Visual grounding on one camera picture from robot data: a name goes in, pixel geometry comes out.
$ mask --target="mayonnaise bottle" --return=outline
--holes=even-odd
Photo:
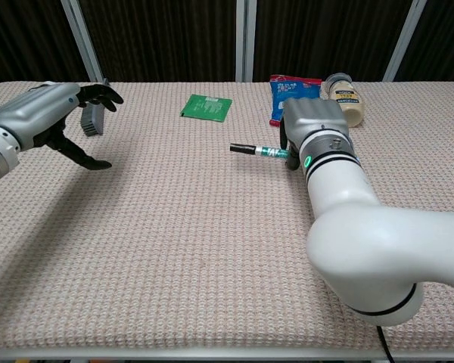
[[[363,120],[365,104],[351,82],[346,73],[335,73],[325,80],[325,90],[340,105],[348,127],[355,127]]]

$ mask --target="table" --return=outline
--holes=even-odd
[[[0,84],[0,104],[37,82]],[[113,168],[46,147],[0,181],[0,358],[383,358],[375,327],[305,253],[301,171],[229,152],[276,146],[267,83],[114,83],[105,135],[80,110],[66,135]],[[454,211],[454,82],[356,83],[350,130],[381,201]],[[179,116],[190,94],[231,98],[225,123]],[[397,358],[454,359],[454,288],[427,283],[384,329]]]

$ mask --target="green marker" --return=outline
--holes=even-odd
[[[230,144],[230,151],[249,155],[260,155],[261,157],[277,157],[279,159],[287,159],[289,156],[289,151],[287,150],[267,146]]]

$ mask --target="robotic arm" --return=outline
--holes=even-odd
[[[382,206],[336,101],[285,101],[281,147],[303,170],[316,220],[306,248],[326,284],[376,325],[409,320],[423,281],[454,286],[454,213]]]
[[[64,136],[66,117],[77,106],[103,104],[114,112],[123,99],[106,85],[79,87],[76,83],[52,83],[32,88],[0,106],[0,178],[18,165],[17,154],[48,145],[89,170],[111,167],[95,160]]]

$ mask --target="metal pole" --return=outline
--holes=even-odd
[[[406,22],[403,24],[399,40],[392,53],[392,58],[390,59],[387,69],[385,70],[383,78],[384,82],[392,82],[395,79],[395,75],[399,70],[400,63],[402,63],[403,56],[409,46],[410,39],[412,38],[412,34],[414,33],[418,19],[421,17],[426,2],[427,0],[412,0],[409,13],[407,13]]]
[[[254,68],[254,46],[256,37],[257,0],[247,0],[247,24],[245,44],[245,82],[252,82]]]
[[[99,65],[89,32],[81,12],[78,0],[61,0],[62,7],[69,21],[70,29],[76,40],[82,62],[91,82],[103,82],[103,74]]]
[[[243,82],[245,77],[245,27],[246,0],[237,0],[235,18],[235,81]]]

